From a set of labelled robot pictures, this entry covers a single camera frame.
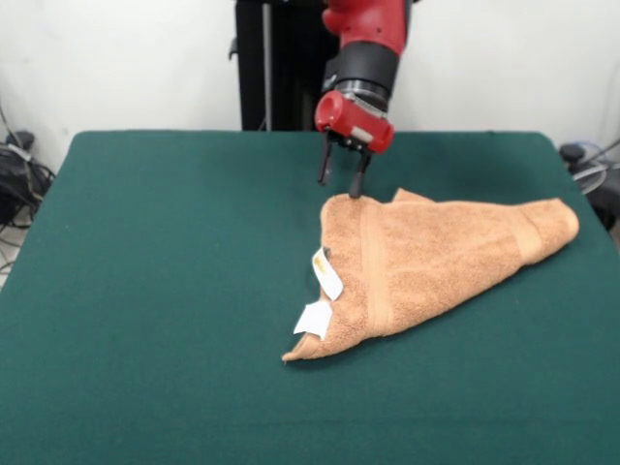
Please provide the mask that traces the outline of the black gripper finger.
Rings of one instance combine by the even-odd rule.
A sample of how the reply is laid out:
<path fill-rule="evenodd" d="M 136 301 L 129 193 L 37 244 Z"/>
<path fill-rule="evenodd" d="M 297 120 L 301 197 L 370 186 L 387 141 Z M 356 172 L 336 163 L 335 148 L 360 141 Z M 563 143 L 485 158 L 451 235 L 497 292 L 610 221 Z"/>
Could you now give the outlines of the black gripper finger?
<path fill-rule="evenodd" d="M 319 163 L 317 182 L 321 186 L 326 186 L 331 173 L 331 153 L 333 148 L 333 136 L 331 131 L 322 132 L 322 152 L 321 161 Z"/>
<path fill-rule="evenodd" d="M 359 199 L 363 193 L 364 179 L 366 171 L 371 163 L 372 154 L 368 151 L 362 151 L 360 153 L 360 159 L 356 167 L 350 189 L 349 197 L 351 199 Z"/>

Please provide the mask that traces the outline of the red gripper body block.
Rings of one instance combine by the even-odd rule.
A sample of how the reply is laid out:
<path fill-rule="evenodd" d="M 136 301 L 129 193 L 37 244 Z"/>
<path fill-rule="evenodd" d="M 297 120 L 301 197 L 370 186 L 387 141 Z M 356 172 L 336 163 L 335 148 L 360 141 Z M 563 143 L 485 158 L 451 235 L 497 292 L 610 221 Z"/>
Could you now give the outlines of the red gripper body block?
<path fill-rule="evenodd" d="M 315 110 L 320 132 L 331 132 L 342 140 L 355 140 L 373 153 L 384 153 L 391 145 L 394 128 L 388 116 L 353 93 L 330 90 Z"/>

